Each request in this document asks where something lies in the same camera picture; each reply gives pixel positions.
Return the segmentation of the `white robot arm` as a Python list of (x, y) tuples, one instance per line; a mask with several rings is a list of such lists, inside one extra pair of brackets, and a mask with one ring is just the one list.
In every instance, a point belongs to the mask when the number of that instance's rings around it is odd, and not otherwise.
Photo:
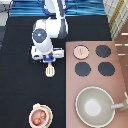
[(68, 24), (62, 0), (46, 0), (46, 6), (54, 9), (56, 18), (39, 19), (33, 25), (31, 56), (33, 60), (44, 63), (54, 62), (64, 57), (62, 48), (54, 48), (51, 39), (63, 39), (68, 34)]

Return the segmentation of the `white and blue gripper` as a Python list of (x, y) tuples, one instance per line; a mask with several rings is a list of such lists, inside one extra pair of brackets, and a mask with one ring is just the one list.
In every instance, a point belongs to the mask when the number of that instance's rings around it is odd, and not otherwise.
[(64, 50), (62, 48), (53, 48), (49, 53), (43, 53), (33, 46), (31, 48), (31, 56), (35, 61), (43, 63), (55, 62), (57, 59), (64, 57)]

